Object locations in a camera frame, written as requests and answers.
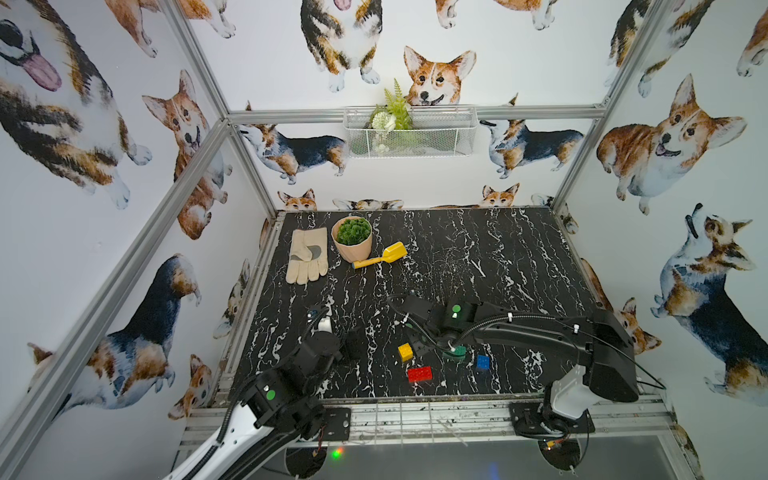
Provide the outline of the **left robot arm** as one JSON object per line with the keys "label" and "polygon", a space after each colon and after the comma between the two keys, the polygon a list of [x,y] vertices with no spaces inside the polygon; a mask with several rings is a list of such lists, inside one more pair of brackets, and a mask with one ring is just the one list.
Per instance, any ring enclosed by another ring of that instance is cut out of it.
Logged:
{"label": "left robot arm", "polygon": [[361,360],[362,331],[341,340],[316,331],[275,367],[247,379],[219,429],[169,479],[245,479],[298,441],[349,438],[348,408],[326,408],[318,391],[338,363]]}

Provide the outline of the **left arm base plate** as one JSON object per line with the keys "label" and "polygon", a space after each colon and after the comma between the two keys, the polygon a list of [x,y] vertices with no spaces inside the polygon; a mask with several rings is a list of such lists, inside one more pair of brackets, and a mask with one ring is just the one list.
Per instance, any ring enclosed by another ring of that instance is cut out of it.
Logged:
{"label": "left arm base plate", "polygon": [[325,408],[319,417],[310,422],[308,430],[302,434],[301,438],[321,444],[346,441],[350,437],[351,416],[351,408]]}

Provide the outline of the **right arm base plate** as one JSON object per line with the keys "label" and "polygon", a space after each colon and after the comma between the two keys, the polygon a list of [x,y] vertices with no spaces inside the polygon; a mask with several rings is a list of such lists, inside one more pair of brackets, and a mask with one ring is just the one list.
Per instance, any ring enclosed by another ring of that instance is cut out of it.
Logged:
{"label": "right arm base plate", "polygon": [[509,413],[514,433],[534,440],[563,440],[574,434],[595,432],[594,423],[585,411],[578,419],[559,416],[542,403],[513,402]]}

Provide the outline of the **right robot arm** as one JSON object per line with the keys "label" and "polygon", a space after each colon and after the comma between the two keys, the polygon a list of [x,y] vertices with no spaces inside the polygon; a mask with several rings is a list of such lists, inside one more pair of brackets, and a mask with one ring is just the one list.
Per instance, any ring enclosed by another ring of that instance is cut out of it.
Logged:
{"label": "right robot arm", "polygon": [[603,400],[639,399],[630,336],[604,309],[563,317],[489,302],[433,303],[413,294],[390,295],[387,303],[430,347],[450,356],[461,347],[520,345],[570,360],[570,370],[545,388],[546,415],[576,420]]}

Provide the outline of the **green long lego brick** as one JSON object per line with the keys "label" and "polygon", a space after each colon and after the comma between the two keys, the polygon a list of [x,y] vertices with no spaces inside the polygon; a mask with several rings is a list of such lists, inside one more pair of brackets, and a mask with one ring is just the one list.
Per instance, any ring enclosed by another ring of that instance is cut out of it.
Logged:
{"label": "green long lego brick", "polygon": [[462,362],[465,360],[466,354],[467,354],[466,347],[463,345],[460,345],[453,349],[447,349],[443,351],[442,357],[450,361]]}

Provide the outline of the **yellow small lego brick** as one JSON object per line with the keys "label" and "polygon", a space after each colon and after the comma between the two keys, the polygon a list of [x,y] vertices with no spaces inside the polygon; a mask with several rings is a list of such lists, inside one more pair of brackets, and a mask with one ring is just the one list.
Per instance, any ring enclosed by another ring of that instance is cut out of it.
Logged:
{"label": "yellow small lego brick", "polygon": [[402,363],[408,363],[414,358],[414,352],[409,343],[404,343],[398,347],[398,354]]}

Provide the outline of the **red long lego brick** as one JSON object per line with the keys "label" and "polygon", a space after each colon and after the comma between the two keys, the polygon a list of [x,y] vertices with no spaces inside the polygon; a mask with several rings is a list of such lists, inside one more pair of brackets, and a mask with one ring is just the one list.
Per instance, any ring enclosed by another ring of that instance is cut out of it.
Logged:
{"label": "red long lego brick", "polygon": [[406,372],[409,383],[419,383],[433,379],[433,371],[429,366],[410,368]]}

